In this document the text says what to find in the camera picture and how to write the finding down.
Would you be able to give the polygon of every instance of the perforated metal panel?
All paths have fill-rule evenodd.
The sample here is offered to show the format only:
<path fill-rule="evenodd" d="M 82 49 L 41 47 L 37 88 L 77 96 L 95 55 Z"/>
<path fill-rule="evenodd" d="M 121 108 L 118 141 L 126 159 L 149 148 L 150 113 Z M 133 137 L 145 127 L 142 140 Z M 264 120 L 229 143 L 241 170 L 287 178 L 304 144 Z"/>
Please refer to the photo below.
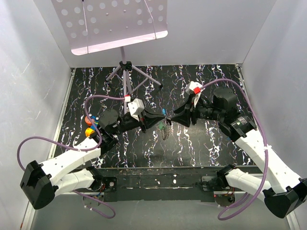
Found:
<path fill-rule="evenodd" d="M 75 55 L 167 35 L 167 0 L 51 1 Z"/>

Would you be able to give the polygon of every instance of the black marble table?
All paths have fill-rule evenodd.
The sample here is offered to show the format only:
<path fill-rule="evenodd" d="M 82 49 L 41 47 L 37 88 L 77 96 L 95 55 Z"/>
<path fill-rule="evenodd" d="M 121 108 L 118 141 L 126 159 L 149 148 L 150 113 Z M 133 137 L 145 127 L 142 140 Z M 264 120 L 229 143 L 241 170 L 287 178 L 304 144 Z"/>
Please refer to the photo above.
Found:
<path fill-rule="evenodd" d="M 219 78 L 229 78 L 240 83 L 238 72 L 234 65 L 189 65 L 189 66 L 147 66 L 140 67 L 164 87 L 147 81 L 134 96 L 142 99 L 149 111 L 173 115 L 173 110 L 184 102 L 188 96 L 185 87 L 190 81 L 207 83 Z M 82 68 L 77 69 L 73 79 L 70 96 L 63 119 L 59 142 L 76 146 L 85 138 L 88 127 L 84 121 L 84 101 L 92 94 L 103 94 L 115 97 L 123 96 L 122 81 L 119 76 L 113 77 L 109 84 L 106 76 L 114 68 Z M 144 80 L 136 71 L 130 73 L 133 86 Z M 231 83 L 219 82 L 203 91 L 210 100 L 213 90 L 218 86 L 229 86 L 238 95 L 238 108 L 251 117 L 247 103 L 238 88 Z M 123 103 L 112 100 L 93 100 L 89 111 L 93 115 L 101 115 L 107 109 L 113 108 L 123 115 Z M 140 129 L 123 133 L 119 143 L 101 158 L 92 160 L 96 167 L 176 167 L 176 166 L 220 166 L 228 164 L 253 164 L 248 155 L 237 147 L 218 128 L 214 121 L 198 120 L 195 126 L 186 128 L 173 123 L 167 140 L 162 140 L 158 124 L 144 134 Z M 65 150 L 57 147 L 55 156 Z"/>

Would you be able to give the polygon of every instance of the tripod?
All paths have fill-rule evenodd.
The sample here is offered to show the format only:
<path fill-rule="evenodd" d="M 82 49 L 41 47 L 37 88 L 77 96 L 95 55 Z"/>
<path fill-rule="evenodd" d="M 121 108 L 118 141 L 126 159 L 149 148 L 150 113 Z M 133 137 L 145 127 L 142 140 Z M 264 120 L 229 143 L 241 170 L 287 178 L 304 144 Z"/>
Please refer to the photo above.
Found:
<path fill-rule="evenodd" d="M 140 70 L 137 67 L 135 67 L 134 65 L 132 65 L 132 63 L 130 61 L 126 61 L 125 50 L 124 50 L 123 46 L 120 47 L 120 52 L 121 52 L 122 61 L 119 63 L 119 65 L 116 67 L 116 69 L 106 78 L 106 81 L 109 81 L 117 73 L 117 71 L 119 71 L 119 69 L 122 69 L 123 72 L 124 72 L 124 74 L 123 74 L 124 75 L 124 78 L 123 78 L 124 96 L 127 95 L 127 89 L 128 89 L 128 93 L 132 94 L 140 86 L 142 86 L 148 79 L 150 79 L 151 81 L 153 81 L 154 83 L 159 85 L 160 89 L 163 87 L 163 85 L 160 82 L 153 79 L 151 76 L 149 76 L 148 74 L 144 73 L 142 70 Z M 146 77 L 145 80 L 143 80 L 138 86 L 134 87 L 133 90 L 131 88 L 131 82 L 130 82 L 130 78 L 129 78 L 129 74 L 128 74 L 128 71 L 132 71 L 132 69 L 136 70 L 141 75 Z M 127 104 L 126 104 L 126 102 L 124 102 L 124 113 L 126 113 L 126 112 L 127 112 Z"/>

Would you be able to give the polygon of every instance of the white wall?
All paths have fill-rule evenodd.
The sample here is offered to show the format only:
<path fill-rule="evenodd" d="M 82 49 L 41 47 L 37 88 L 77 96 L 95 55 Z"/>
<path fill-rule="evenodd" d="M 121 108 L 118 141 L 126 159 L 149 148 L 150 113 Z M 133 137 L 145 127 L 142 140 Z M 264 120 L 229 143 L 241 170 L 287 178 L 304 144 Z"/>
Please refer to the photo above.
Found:
<path fill-rule="evenodd" d="M 248 96 L 269 144 L 307 177 L 307 2 L 278 0 L 243 63 Z M 307 204 L 296 211 L 307 229 Z"/>
<path fill-rule="evenodd" d="M 51 1 L 34 0 L 70 67 L 117 66 L 119 49 L 75 56 Z M 168 0 L 168 36 L 126 47 L 134 65 L 242 63 L 276 0 Z"/>
<path fill-rule="evenodd" d="M 70 68 L 32 0 L 0 0 L 0 15 L 0 229 L 16 230 L 27 204 L 16 150 L 29 136 L 53 138 Z M 49 149 L 25 144 L 24 166 Z"/>

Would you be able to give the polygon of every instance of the hole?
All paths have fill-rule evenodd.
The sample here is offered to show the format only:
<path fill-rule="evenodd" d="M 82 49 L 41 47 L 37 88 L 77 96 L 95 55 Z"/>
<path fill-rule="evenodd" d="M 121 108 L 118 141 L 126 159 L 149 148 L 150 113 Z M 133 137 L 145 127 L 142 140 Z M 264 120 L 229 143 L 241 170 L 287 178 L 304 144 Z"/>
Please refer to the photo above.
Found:
<path fill-rule="evenodd" d="M 67 10 L 62 10 L 61 13 L 66 16 L 68 14 L 68 11 Z"/>
<path fill-rule="evenodd" d="M 80 8 L 79 8 L 79 7 L 76 7 L 76 8 L 75 8 L 75 13 L 80 13 L 80 12 L 81 12 Z"/>
<path fill-rule="evenodd" d="M 71 28 L 72 27 L 72 23 L 71 22 L 66 22 L 67 27 Z"/>
<path fill-rule="evenodd" d="M 100 7 L 101 9 L 104 9 L 104 8 L 106 7 L 106 5 L 105 5 L 104 3 L 100 3 L 100 4 L 99 4 L 99 7 Z"/>
<path fill-rule="evenodd" d="M 117 1 L 112 1 L 112 6 L 117 7 Z"/>
<path fill-rule="evenodd" d="M 87 6 L 87 10 L 88 10 L 88 11 L 92 11 L 93 9 L 94 9 L 94 8 L 93 8 L 92 5 L 88 5 L 88 6 Z"/>

